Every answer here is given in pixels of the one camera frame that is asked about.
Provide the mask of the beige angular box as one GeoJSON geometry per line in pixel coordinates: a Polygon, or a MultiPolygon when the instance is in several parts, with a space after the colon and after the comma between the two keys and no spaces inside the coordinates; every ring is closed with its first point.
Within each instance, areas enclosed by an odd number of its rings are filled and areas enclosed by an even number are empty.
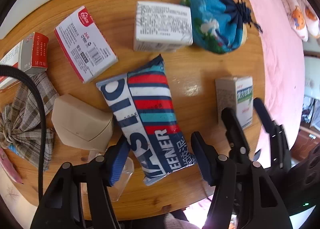
{"type": "Polygon", "coordinates": [[[70,94],[55,99],[52,123],[67,146],[104,152],[113,135],[113,114],[103,112],[70,94]]]}

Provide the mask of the green white medicine box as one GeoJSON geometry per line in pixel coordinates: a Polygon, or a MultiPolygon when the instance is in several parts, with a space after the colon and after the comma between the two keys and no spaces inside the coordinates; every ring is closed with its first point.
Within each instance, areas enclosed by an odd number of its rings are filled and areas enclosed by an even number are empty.
{"type": "Polygon", "coordinates": [[[242,129],[253,121],[253,78],[251,76],[229,76],[215,80],[217,119],[222,125],[221,113],[226,107],[232,108],[242,129]]]}

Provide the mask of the striped tissue pack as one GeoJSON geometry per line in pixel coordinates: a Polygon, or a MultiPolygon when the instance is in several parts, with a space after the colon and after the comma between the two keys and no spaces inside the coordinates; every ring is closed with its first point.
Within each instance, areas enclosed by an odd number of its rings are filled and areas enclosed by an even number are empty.
{"type": "Polygon", "coordinates": [[[164,60],[96,83],[150,186],[195,164],[178,125],[164,60]]]}

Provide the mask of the plaid fabric bow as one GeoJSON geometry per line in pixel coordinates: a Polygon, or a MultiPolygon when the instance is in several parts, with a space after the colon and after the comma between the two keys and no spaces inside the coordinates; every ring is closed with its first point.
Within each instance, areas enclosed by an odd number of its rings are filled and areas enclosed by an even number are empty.
{"type": "MultiPolygon", "coordinates": [[[[45,114],[48,115],[59,97],[46,72],[32,76],[31,79],[40,92],[45,114]]],[[[41,147],[41,127],[37,103],[28,87],[20,84],[12,103],[1,112],[1,147],[10,149],[18,156],[39,167],[41,147]]],[[[54,131],[47,128],[44,150],[43,171],[49,168],[52,159],[54,131]]]]}

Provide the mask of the red white medicine box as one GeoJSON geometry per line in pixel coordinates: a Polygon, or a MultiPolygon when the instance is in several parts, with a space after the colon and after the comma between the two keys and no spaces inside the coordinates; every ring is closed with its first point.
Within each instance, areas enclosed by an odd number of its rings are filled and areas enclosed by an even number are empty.
{"type": "Polygon", "coordinates": [[[82,83],[92,81],[118,62],[118,57],[85,6],[65,18],[54,33],[82,83]]]}

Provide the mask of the blue floral drawstring pouch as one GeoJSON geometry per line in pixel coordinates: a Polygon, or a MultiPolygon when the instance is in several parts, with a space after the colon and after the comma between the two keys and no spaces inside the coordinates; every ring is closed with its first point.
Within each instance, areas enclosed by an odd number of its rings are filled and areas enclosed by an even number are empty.
{"type": "Polygon", "coordinates": [[[261,26],[251,16],[243,0],[181,0],[190,8],[194,43],[204,50],[226,54],[238,49],[246,39],[246,26],[261,26]]]}

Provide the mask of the white box with text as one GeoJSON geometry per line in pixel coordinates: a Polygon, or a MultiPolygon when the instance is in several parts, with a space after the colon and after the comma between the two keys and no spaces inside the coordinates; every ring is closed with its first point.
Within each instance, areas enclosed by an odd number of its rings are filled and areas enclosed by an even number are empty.
{"type": "Polygon", "coordinates": [[[191,10],[187,6],[159,1],[138,1],[133,49],[174,52],[193,44],[191,10]]]}

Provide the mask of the clear plastic piece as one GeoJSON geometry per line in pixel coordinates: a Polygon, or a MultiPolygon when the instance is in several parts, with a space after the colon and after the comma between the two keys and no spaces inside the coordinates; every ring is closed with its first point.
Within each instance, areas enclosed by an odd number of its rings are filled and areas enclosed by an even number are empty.
{"type": "Polygon", "coordinates": [[[121,150],[118,154],[108,153],[106,156],[103,156],[97,150],[91,150],[89,152],[88,162],[95,158],[101,160],[101,157],[104,157],[106,159],[105,164],[110,165],[110,167],[106,168],[106,171],[110,173],[109,182],[111,183],[111,187],[107,189],[112,202],[120,199],[121,194],[135,170],[133,160],[129,157],[129,152],[130,151],[121,150]]]}

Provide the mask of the knit sleeve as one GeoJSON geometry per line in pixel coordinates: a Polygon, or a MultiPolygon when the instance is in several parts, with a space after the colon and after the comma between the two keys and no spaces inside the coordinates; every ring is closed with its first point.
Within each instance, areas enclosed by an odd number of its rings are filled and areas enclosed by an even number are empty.
{"type": "Polygon", "coordinates": [[[165,229],[200,229],[188,221],[175,218],[171,213],[164,217],[165,229]]]}

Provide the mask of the pink bedspread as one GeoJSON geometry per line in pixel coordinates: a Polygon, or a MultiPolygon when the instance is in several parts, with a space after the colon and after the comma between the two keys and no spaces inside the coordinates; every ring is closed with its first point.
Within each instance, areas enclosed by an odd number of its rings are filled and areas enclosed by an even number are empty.
{"type": "Polygon", "coordinates": [[[295,144],[302,114],[305,66],[302,40],[292,30],[281,0],[249,0],[264,56],[265,99],[270,116],[284,127],[287,144],[295,144]]]}

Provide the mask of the folded cartoon quilt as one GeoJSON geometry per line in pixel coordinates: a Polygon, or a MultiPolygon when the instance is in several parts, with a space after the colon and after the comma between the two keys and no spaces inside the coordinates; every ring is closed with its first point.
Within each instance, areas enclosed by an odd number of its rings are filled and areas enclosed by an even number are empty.
{"type": "Polygon", "coordinates": [[[307,42],[309,36],[319,38],[319,17],[307,0],[281,0],[289,24],[297,36],[307,42]]]}

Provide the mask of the red grey medicine box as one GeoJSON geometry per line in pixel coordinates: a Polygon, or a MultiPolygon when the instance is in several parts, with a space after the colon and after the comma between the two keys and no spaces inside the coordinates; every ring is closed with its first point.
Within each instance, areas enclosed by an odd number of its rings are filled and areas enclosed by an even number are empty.
{"type": "Polygon", "coordinates": [[[47,36],[33,32],[17,43],[1,59],[1,65],[17,68],[28,76],[46,71],[48,42],[47,36]]]}

